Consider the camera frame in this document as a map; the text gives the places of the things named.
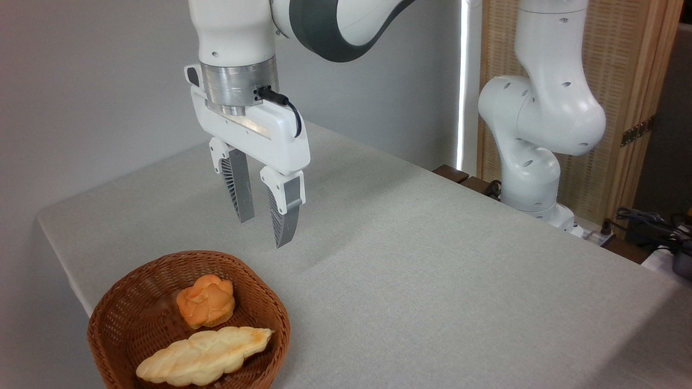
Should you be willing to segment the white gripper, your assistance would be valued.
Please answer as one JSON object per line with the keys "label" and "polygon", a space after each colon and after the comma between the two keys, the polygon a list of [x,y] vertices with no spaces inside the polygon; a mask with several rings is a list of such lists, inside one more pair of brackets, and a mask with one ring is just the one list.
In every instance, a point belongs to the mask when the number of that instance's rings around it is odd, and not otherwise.
{"label": "white gripper", "polygon": [[296,108],[264,99],[245,108],[244,116],[211,102],[200,65],[185,67],[192,103],[201,128],[211,138],[215,172],[227,186],[241,223],[255,216],[247,155],[264,163],[260,176],[269,197],[275,246],[292,241],[300,207],[305,203],[303,170],[311,161],[307,130]]}

